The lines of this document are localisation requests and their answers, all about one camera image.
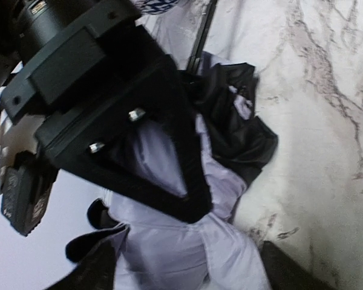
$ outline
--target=metal screw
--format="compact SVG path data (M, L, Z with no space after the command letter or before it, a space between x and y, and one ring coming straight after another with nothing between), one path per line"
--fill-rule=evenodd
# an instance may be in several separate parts
M89 149L90 149L91 154L94 154L94 153L97 153L98 151L100 151L104 147L105 147L105 144L103 144L102 142L95 142L89 146Z
M145 114L146 112L142 108L136 108L135 110L129 112L129 120L131 122L137 122L142 117L144 117Z

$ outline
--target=white marble surface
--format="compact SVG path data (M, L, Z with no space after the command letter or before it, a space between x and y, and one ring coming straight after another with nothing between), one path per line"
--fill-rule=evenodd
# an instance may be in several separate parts
M181 67L206 2L143 19ZM363 0L219 0L206 50L256 66L258 114L280 136L235 225L363 290Z

